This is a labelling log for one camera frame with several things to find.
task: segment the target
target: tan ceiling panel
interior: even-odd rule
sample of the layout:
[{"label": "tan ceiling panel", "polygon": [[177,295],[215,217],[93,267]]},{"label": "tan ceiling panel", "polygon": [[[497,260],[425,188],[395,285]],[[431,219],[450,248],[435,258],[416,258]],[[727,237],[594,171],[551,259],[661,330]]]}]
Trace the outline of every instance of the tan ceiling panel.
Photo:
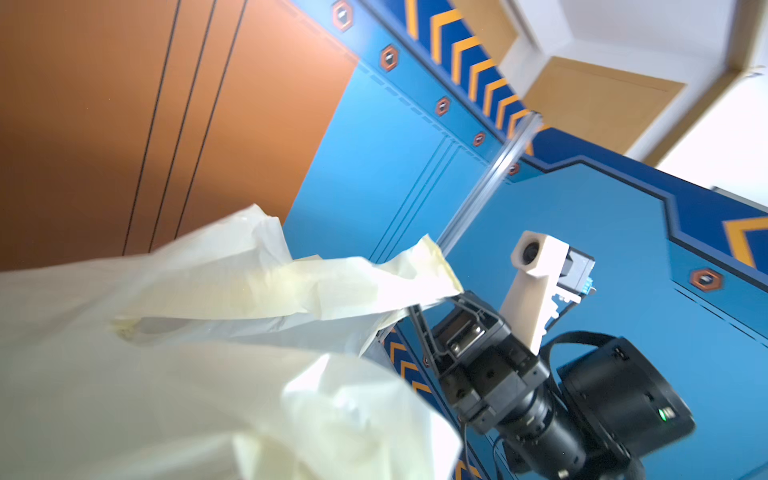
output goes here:
[{"label": "tan ceiling panel", "polygon": [[483,48],[499,63],[518,37],[501,0],[453,0],[464,15],[469,29],[482,41]]},{"label": "tan ceiling panel", "polygon": [[524,102],[552,127],[625,154],[683,87],[675,81],[553,57]]}]

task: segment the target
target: plastic bag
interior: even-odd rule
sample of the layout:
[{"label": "plastic bag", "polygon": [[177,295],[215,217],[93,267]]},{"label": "plastic bag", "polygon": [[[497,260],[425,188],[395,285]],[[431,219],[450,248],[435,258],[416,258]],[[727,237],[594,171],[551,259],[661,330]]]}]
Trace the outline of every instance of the plastic bag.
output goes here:
[{"label": "plastic bag", "polygon": [[[0,274],[0,477],[448,478],[458,436],[393,372],[268,345],[360,351],[461,289],[429,239],[346,260],[292,261],[254,206],[151,255]],[[211,342],[233,337],[263,345]]]}]

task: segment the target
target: metal pole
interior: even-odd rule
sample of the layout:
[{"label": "metal pole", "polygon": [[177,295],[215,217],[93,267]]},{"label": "metal pole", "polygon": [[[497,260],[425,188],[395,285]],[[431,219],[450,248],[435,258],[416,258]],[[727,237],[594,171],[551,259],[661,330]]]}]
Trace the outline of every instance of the metal pole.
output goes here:
[{"label": "metal pole", "polygon": [[515,136],[504,144],[491,166],[478,180],[475,188],[438,238],[437,245],[445,257],[453,250],[458,239],[464,235],[485,204],[491,200],[507,177],[509,170],[518,162],[542,125],[541,115],[536,112],[531,112],[520,121]]}]

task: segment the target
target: robotic arm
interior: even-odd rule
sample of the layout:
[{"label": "robotic arm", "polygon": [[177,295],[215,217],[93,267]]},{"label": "robotic arm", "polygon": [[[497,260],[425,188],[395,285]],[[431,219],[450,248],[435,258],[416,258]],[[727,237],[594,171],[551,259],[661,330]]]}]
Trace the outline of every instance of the robotic arm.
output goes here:
[{"label": "robotic arm", "polygon": [[[409,310],[429,365],[461,421],[484,435],[497,429],[510,469],[549,480],[644,478],[640,457],[689,435],[690,410],[625,338],[569,332],[541,346],[557,319],[591,290],[594,259],[554,237],[523,233],[511,255],[518,275],[496,312],[474,293],[430,329]],[[559,343],[597,347],[551,375]]]}]

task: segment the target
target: ceiling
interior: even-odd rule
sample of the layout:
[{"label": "ceiling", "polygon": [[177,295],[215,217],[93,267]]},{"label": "ceiling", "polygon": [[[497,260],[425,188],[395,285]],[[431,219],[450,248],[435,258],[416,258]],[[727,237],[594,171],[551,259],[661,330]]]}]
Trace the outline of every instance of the ceiling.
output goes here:
[{"label": "ceiling", "polygon": [[702,58],[724,57],[736,4],[736,0],[560,1],[575,38]]}]

